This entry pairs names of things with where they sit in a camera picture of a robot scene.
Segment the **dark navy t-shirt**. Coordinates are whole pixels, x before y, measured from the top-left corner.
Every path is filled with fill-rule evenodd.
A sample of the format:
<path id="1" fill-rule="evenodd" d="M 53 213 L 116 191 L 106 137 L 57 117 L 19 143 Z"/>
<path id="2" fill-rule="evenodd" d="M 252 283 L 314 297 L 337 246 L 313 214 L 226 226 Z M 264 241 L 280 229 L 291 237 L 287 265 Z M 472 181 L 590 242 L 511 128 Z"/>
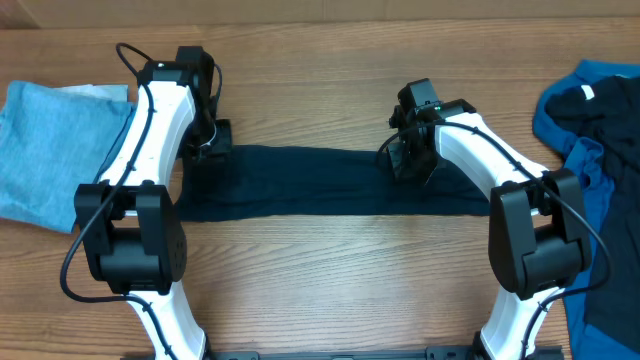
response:
<path id="1" fill-rule="evenodd" d="M 186 166 L 176 207 L 183 221 L 272 215 L 474 215 L 489 202 L 461 170 L 426 184 L 397 183 L 372 151 L 236 146 L 220 161 Z"/>

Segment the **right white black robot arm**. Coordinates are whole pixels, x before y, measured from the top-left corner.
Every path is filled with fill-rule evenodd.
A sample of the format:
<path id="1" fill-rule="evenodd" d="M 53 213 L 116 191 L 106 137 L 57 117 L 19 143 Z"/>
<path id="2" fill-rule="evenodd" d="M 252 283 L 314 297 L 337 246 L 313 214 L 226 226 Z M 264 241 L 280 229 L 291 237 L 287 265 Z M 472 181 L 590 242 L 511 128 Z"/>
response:
<path id="1" fill-rule="evenodd" d="M 553 303 L 591 264 L 577 177 L 550 171 L 493 133 L 466 101 L 401 101 L 381 147 L 398 180 L 428 180 L 447 160 L 489 202 L 488 255 L 500 289 L 469 347 L 432 348 L 438 358 L 560 359 L 535 338 Z"/>

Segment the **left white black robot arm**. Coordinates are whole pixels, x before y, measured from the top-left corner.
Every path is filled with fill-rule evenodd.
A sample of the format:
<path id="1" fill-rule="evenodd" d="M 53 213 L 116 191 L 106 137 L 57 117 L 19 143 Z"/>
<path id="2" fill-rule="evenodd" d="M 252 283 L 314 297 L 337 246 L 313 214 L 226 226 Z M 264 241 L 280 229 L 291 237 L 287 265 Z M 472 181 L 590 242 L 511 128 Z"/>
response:
<path id="1" fill-rule="evenodd" d="M 81 232 L 61 289 L 77 302 L 128 303 L 157 359 L 208 359 L 182 283 L 186 235 L 168 188 L 178 157 L 188 165 L 229 157 L 231 127 L 216 117 L 222 72 L 216 63 L 148 61 L 136 78 L 142 98 L 117 159 L 76 190 Z"/>

